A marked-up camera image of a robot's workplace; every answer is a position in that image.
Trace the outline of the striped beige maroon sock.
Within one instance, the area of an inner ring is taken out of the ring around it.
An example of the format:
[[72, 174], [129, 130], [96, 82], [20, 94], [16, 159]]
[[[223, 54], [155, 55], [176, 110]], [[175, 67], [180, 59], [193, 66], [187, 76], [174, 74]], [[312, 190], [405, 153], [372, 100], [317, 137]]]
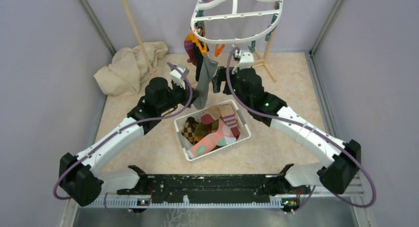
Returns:
[[211, 106], [204, 112], [201, 117], [201, 122], [205, 125], [209, 125], [220, 118], [230, 128], [234, 137], [239, 138], [240, 131], [238, 128], [238, 118], [236, 110], [231, 104]]

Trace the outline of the grey sock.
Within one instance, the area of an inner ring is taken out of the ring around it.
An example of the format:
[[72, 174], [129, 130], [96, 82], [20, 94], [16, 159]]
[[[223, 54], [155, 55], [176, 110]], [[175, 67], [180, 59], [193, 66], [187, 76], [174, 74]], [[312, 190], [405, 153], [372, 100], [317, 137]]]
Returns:
[[199, 96], [194, 101], [193, 105], [198, 110], [204, 109], [208, 100], [209, 83], [214, 77], [218, 68], [218, 62], [212, 60], [206, 54], [203, 58], [203, 63], [200, 70], [198, 84], [196, 90], [199, 92]]

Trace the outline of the brown argyle sock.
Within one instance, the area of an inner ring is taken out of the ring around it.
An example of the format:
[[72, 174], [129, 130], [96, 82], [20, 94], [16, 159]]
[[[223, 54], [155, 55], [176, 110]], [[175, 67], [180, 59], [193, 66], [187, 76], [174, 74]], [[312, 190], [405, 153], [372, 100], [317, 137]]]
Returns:
[[195, 130], [198, 124], [199, 123], [193, 117], [188, 117], [184, 123], [181, 134], [186, 139], [186, 150], [198, 143], [198, 139], [195, 136]]

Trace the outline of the olive green orange sock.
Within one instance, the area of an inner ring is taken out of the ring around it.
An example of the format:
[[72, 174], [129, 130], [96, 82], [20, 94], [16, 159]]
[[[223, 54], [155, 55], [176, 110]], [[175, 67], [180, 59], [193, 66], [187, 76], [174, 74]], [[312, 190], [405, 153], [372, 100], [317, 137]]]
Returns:
[[207, 135], [217, 132], [218, 126], [219, 126], [218, 120], [210, 124], [204, 124], [200, 122], [194, 130], [194, 143], [198, 143]]

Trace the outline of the black sock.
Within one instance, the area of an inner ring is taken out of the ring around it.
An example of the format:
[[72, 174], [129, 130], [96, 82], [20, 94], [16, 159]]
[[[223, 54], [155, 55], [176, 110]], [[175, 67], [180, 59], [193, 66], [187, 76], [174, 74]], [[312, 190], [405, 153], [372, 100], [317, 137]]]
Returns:
[[195, 54], [195, 58], [196, 58], [196, 61], [197, 61], [195, 79], [198, 82], [199, 78], [200, 78], [200, 73], [201, 73], [201, 68], [202, 68], [204, 56], [203, 56], [203, 54], [201, 53], [200, 49], [197, 46], [194, 46], [194, 54]]

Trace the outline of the pink sock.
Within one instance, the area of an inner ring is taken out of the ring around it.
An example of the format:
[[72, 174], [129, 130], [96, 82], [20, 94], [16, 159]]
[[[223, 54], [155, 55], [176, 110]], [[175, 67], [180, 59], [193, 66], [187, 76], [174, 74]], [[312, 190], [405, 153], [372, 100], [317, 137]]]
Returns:
[[197, 144], [188, 149], [186, 151], [188, 158], [195, 159], [213, 151], [217, 146], [223, 147], [237, 141], [230, 128], [222, 121], [222, 119], [220, 118], [218, 121], [219, 126], [217, 132], [207, 135]]

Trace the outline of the maroon purple sock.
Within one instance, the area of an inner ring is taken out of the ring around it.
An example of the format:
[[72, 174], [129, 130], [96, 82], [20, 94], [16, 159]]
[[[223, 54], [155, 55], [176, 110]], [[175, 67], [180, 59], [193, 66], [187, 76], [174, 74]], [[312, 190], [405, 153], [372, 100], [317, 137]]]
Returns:
[[194, 53], [194, 43], [190, 37], [190, 34], [188, 34], [184, 40], [184, 49], [188, 55], [187, 62], [197, 66], [198, 62]]

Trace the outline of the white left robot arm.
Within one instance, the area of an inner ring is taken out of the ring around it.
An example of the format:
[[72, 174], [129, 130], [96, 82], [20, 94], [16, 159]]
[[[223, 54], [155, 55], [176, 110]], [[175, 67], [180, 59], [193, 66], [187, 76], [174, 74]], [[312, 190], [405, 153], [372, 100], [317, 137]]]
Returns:
[[57, 194], [60, 187], [68, 198], [80, 206], [87, 206], [108, 192], [130, 189], [136, 194], [143, 194], [148, 188], [148, 181], [143, 178], [140, 168], [129, 166], [121, 171], [104, 172], [104, 167], [166, 119], [164, 113], [176, 109], [178, 105], [184, 109], [190, 107], [199, 95], [199, 91], [189, 84], [179, 86], [162, 77], [153, 78], [145, 88], [145, 95], [111, 132], [76, 155], [66, 153], [61, 157], [59, 178], [53, 188], [54, 197], [63, 199]]

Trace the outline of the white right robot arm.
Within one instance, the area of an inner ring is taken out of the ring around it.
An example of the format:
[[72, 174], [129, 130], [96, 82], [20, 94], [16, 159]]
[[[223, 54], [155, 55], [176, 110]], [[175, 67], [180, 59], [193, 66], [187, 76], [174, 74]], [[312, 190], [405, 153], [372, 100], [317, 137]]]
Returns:
[[264, 90], [261, 77], [253, 68], [232, 74], [219, 67], [212, 79], [214, 93], [220, 92], [225, 82], [224, 94], [233, 93], [236, 100], [257, 121], [281, 131], [310, 151], [318, 163], [287, 165], [281, 172], [278, 187], [283, 193], [292, 193], [298, 186], [321, 185], [335, 194], [343, 194], [359, 171], [361, 146], [355, 140], [345, 142], [309, 123], [287, 103]]

